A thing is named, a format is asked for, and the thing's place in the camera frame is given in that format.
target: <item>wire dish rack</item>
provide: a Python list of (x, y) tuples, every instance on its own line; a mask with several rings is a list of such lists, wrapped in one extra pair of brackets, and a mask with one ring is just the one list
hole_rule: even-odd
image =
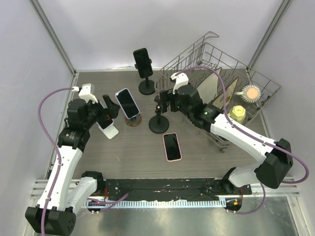
[[(266, 76), (258, 73), (248, 65), (238, 61), (229, 54), (223, 52), (213, 46), (210, 41), (214, 38), (219, 38), (219, 35), (213, 32), (208, 32), (190, 47), (180, 53), (159, 72), (161, 77), (155, 82), (157, 92), (161, 90), (172, 89), (174, 84), (170, 82), (170, 76), (178, 71), (190, 68), (196, 65), (204, 65), (211, 67), (214, 70), (221, 68), (220, 75), (224, 80), (224, 86), (227, 88), (233, 83), (234, 93), (242, 90), (246, 85), (256, 85), (261, 90), (261, 97), (256, 103), (246, 103), (240, 96), (232, 95), (227, 105), (229, 111), (236, 105), (241, 105), (246, 109), (246, 117), (242, 125), (247, 126), (266, 106), (271, 97), (280, 89), (280, 85), (268, 79)], [(187, 72), (189, 82), (197, 88), (212, 72), (205, 69), (195, 69)], [(217, 97), (222, 93), (222, 86), (217, 84)], [(221, 151), (224, 152), (231, 142), (218, 135), (208, 133), (201, 130), (210, 140), (217, 144)]]

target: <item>white wall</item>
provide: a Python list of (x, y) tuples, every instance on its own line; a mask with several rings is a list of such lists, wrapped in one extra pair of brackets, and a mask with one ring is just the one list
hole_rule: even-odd
[[(314, 12), (314, 0), (292, 1), (255, 68), (282, 85), (264, 114), (273, 138), (289, 140), (292, 151), (310, 168), (309, 179), (298, 187), (315, 234)], [(297, 162), (294, 162), (293, 174), (297, 179), (304, 176)]]
[(281, 0), (40, 0), (76, 69), (134, 65), (146, 47), (164, 66), (208, 31), (249, 63)]
[[(29, 1), (2, 2), (0, 22), (0, 234), (20, 236), (35, 179), (44, 177), (52, 151), (37, 107), (48, 92), (68, 87), (71, 74)], [(65, 95), (44, 105), (53, 137)]]

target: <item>black smartphone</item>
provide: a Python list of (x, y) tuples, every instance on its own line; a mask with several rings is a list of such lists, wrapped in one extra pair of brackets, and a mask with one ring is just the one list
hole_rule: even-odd
[(140, 113), (139, 108), (131, 96), (129, 89), (124, 88), (123, 90), (117, 92), (115, 96), (128, 119), (131, 119)]
[(140, 78), (145, 79), (153, 75), (151, 61), (146, 48), (141, 48), (139, 50), (134, 51), (133, 57), (136, 61)]
[(182, 159), (182, 152), (176, 133), (164, 134), (163, 142), (167, 161), (179, 161)]

